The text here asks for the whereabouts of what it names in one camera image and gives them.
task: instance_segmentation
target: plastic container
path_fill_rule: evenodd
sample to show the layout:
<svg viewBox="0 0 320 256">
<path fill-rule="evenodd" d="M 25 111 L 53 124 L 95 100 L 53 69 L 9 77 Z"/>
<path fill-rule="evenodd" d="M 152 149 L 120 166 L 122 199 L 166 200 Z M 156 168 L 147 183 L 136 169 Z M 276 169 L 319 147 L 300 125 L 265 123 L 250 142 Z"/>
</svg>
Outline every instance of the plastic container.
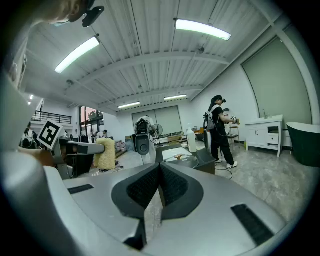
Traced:
<svg viewBox="0 0 320 256">
<path fill-rule="evenodd" d="M 186 132 L 186 138 L 188 140 L 188 148 L 190 153 L 197 152 L 197 145 L 196 145 L 196 138 L 195 133 L 191 128 L 189 127 Z"/>
</svg>

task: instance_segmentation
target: bathtub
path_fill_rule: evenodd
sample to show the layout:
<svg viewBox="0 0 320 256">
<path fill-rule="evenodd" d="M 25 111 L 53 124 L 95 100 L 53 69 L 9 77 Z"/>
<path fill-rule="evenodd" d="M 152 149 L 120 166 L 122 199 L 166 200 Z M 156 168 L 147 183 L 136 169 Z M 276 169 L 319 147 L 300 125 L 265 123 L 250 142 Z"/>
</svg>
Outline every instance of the bathtub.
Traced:
<svg viewBox="0 0 320 256">
<path fill-rule="evenodd" d="M 304 166 L 320 167 L 320 125 L 287 122 L 293 154 Z"/>
</svg>

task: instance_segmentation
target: white wall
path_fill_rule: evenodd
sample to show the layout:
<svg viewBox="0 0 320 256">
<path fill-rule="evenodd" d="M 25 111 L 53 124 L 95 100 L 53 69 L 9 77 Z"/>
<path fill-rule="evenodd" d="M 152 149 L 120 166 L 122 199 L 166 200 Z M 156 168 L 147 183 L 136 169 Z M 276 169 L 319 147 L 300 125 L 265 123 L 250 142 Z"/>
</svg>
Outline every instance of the white wall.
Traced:
<svg viewBox="0 0 320 256">
<path fill-rule="evenodd" d="M 108 131 L 108 137 L 113 137 L 115 141 L 126 141 L 126 136 L 135 133 L 131 113 L 121 113 L 114 116 L 103 113 L 104 128 Z"/>
<path fill-rule="evenodd" d="M 58 115 L 64 115 L 64 116 L 70 116 L 72 117 L 73 115 L 73 110 L 72 108 L 68 108 L 66 105 L 51 101 L 49 99 L 44 100 L 44 105 L 43 105 L 43 112 L 48 112 L 48 113 L 53 113 L 53 114 L 58 114 Z"/>
<path fill-rule="evenodd" d="M 148 110 L 161 109 L 166 107 L 178 106 L 182 130 L 187 132 L 188 124 L 191 124 L 191 128 L 196 126 L 194 120 L 194 111 L 189 101 L 173 101 L 169 103 L 156 104 L 149 107 L 142 107 L 133 109 L 130 111 L 123 111 L 117 114 L 117 116 L 103 113 L 104 128 L 108 131 L 108 136 L 112 136 L 115 141 L 125 141 L 126 136 L 131 136 L 135 133 L 134 124 L 132 120 L 133 113 L 139 113 Z"/>
<path fill-rule="evenodd" d="M 222 108 L 229 108 L 229 116 L 240 118 L 240 141 L 245 141 L 245 123 L 258 118 L 259 113 L 251 84 L 239 63 L 232 64 L 191 102 L 196 126 L 203 127 L 203 115 L 209 110 L 211 99 L 216 95 L 226 99 Z"/>
<path fill-rule="evenodd" d="M 280 19 L 279 23 L 285 28 L 288 25 L 288 20 Z M 208 111 L 211 99 L 216 95 L 222 95 L 226 99 L 222 108 L 229 108 L 230 116 L 240 118 L 240 141 L 246 140 L 245 123 L 259 118 L 259 112 L 254 91 L 241 64 L 275 36 L 274 30 L 267 29 L 230 67 L 191 102 L 197 126 L 203 126 L 202 116 Z M 284 137 L 282 145 L 291 147 L 289 133 L 284 131 L 282 134 Z"/>
<path fill-rule="evenodd" d="M 80 114 L 80 110 L 79 107 L 72 107 L 70 108 L 71 110 L 71 124 L 72 124 L 72 135 L 73 137 L 78 137 L 80 135 L 80 124 L 79 124 L 79 114 Z"/>
</svg>

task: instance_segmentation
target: bag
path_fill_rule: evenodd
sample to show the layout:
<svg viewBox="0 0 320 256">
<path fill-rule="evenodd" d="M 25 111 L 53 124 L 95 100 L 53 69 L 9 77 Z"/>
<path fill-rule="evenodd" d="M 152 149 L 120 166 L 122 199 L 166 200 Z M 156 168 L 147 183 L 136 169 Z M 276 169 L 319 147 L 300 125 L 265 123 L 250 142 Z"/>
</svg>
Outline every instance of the bag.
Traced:
<svg viewBox="0 0 320 256">
<path fill-rule="evenodd" d="M 208 130 L 212 130 L 216 127 L 214 121 L 212 120 L 212 117 L 210 116 L 210 114 L 208 114 L 208 126 L 207 126 L 207 131 Z"/>
</svg>

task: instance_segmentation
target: corrugated ceiling panel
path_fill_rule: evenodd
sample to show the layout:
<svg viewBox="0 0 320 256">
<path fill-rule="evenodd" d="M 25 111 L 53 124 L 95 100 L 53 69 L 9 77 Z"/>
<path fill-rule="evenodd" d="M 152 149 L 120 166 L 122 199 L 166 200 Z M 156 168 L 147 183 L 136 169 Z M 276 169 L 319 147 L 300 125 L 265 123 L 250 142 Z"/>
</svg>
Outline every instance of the corrugated ceiling panel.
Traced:
<svg viewBox="0 0 320 256">
<path fill-rule="evenodd" d="M 132 7 L 143 54 L 171 51 L 179 0 L 135 0 Z"/>
<path fill-rule="evenodd" d="M 100 40 L 114 62 L 139 55 L 134 48 L 134 28 L 128 4 L 124 0 L 96 1 L 95 5 L 104 6 L 103 15 L 92 25 Z"/>
</svg>

